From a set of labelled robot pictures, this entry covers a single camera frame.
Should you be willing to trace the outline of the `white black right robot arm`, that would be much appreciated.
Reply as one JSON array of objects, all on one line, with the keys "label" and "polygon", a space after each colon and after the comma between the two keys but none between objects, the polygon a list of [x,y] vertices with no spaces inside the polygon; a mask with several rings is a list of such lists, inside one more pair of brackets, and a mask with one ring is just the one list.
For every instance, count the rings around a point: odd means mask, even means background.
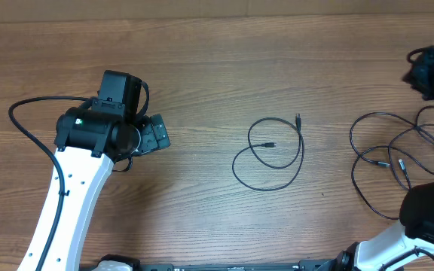
[{"label": "white black right robot arm", "polygon": [[[434,46],[417,48],[407,55],[410,70],[402,80],[434,100]],[[434,147],[428,123],[405,120],[407,131],[416,132]],[[426,256],[434,261],[434,182],[413,186],[409,179],[400,183],[406,190],[399,215],[393,224],[374,238],[355,242],[330,260],[302,260],[298,270],[402,270]]]}]

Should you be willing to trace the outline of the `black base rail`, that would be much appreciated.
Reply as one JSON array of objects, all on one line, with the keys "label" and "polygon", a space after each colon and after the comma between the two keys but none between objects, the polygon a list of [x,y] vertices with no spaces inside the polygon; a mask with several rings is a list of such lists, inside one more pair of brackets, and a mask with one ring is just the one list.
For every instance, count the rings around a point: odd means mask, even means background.
[{"label": "black base rail", "polygon": [[304,259],[297,263],[235,263],[235,264],[200,264],[172,265],[170,263],[143,264],[140,260],[116,254],[107,254],[99,263],[82,265],[79,271],[97,270],[132,270],[132,271],[317,271],[346,270],[349,258],[311,260]]}]

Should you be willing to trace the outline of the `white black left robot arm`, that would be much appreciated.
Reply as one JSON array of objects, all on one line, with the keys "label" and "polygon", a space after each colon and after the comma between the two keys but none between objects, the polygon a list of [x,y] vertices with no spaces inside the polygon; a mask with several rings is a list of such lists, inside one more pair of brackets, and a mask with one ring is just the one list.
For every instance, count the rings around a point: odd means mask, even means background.
[{"label": "white black left robot arm", "polygon": [[88,227],[101,190],[115,164],[170,146],[159,114],[147,116],[148,104],[139,104],[146,82],[128,73],[107,70],[98,95],[78,98],[56,124],[50,151],[8,115],[25,136],[53,163],[52,179],[21,270],[78,270]]}]

